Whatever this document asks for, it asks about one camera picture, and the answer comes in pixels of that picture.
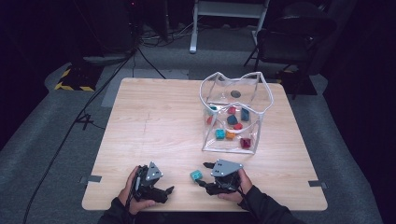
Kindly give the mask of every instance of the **human hand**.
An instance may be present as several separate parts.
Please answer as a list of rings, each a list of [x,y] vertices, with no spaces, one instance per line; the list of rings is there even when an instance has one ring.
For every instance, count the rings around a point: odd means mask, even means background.
[[[239,189],[244,194],[247,194],[250,191],[251,187],[253,187],[253,184],[251,183],[251,180],[245,173],[244,169],[239,169],[238,174],[239,174],[239,177],[241,178],[241,184],[239,186]],[[218,194],[218,198],[224,199],[227,201],[231,201],[231,202],[236,202],[236,203],[241,203],[243,200],[242,195],[239,192],[234,192],[234,193],[229,193],[229,194],[221,193],[221,194]]]
[[[126,181],[125,188],[121,190],[119,199],[121,203],[125,206],[126,200],[128,199],[129,191],[131,190],[132,181],[134,181],[134,176],[139,167],[136,166],[134,170],[129,174],[128,180]],[[153,200],[141,200],[137,202],[134,198],[131,200],[131,206],[129,207],[129,212],[132,215],[136,215],[139,211],[155,205]]]

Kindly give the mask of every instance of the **black chair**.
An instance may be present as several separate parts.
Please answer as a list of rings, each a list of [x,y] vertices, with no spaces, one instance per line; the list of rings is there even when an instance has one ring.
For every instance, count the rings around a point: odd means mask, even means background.
[[[307,70],[312,62],[318,44],[329,36],[336,28],[334,20],[323,12],[320,7],[307,2],[298,2],[284,8],[283,15],[269,23],[267,29],[257,34],[257,46],[247,58],[255,59],[254,71],[259,61],[264,63],[287,64],[298,70],[293,72],[298,81],[294,86],[293,99],[308,78]]]

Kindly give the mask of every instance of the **blue block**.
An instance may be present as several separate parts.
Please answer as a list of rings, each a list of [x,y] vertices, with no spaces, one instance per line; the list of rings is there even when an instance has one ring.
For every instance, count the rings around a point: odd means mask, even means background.
[[[225,138],[225,132],[222,129],[217,129],[216,130],[216,138],[217,139],[224,139]]]
[[[199,171],[199,170],[196,170],[196,171],[192,172],[192,173],[190,174],[190,176],[191,176],[191,178],[192,178],[192,181],[194,181],[194,182],[195,182],[195,180],[197,180],[197,179],[202,179],[202,173],[201,173],[201,171]]]
[[[248,110],[246,110],[244,108],[242,108],[242,110],[241,110],[241,120],[243,120],[243,121],[249,120]]]
[[[230,124],[230,125],[235,125],[235,124],[238,123],[238,119],[236,118],[235,115],[230,115],[230,116],[227,118],[227,122],[228,122],[228,124]]]

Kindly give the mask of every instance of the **wooden table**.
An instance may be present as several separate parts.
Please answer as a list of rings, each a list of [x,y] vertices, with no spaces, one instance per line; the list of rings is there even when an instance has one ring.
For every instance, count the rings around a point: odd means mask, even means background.
[[[197,80],[125,78],[111,112],[82,206],[106,210],[124,188],[136,165],[151,161],[163,172],[158,189],[175,186],[168,201],[149,211],[241,211],[236,203],[209,196],[191,180],[200,170],[203,180],[214,177],[203,162],[217,159],[244,164],[263,192],[290,210],[321,211],[327,208],[322,188],[310,187],[318,180],[286,94],[279,84],[269,84],[274,104],[266,112],[262,136],[255,155],[202,151],[203,107]]]

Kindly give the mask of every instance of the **person's arm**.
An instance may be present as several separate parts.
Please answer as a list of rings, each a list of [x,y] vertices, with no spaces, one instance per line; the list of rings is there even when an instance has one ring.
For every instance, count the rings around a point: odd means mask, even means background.
[[[219,194],[224,200],[238,203],[248,210],[261,224],[297,224],[303,223],[295,218],[289,209],[277,203],[273,198],[255,187],[244,169],[238,170],[241,178],[240,191],[231,194]]]
[[[110,208],[106,210],[100,217],[98,224],[133,224],[134,218],[139,211],[155,205],[155,202],[152,200],[142,200],[137,202],[134,198],[132,198],[129,210],[125,207],[137,169],[138,167],[136,166],[129,174],[125,188],[121,190],[119,197],[113,199]]]

